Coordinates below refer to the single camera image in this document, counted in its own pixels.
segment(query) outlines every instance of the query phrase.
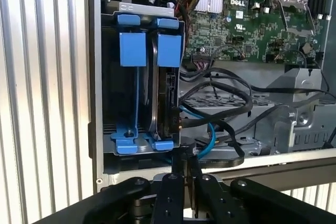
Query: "black metal arm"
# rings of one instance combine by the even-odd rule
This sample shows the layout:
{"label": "black metal arm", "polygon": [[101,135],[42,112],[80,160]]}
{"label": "black metal arm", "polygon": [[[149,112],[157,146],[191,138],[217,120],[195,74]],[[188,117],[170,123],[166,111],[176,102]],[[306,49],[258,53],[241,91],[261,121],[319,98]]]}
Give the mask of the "black metal arm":
{"label": "black metal arm", "polygon": [[[194,210],[192,219],[183,217],[187,200]],[[336,223],[336,216],[249,179],[227,186],[215,175],[202,174],[191,152],[179,152],[173,155],[172,173],[158,174],[152,182],[130,178],[35,224],[54,223],[297,224]]]}

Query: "silver side panel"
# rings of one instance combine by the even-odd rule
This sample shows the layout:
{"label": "silver side panel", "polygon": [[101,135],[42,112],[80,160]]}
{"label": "silver side panel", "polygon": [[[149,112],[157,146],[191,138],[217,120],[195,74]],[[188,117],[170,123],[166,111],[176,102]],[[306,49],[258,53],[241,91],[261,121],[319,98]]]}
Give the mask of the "silver side panel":
{"label": "silver side panel", "polygon": [[2,223],[92,194],[87,0],[0,0]]}

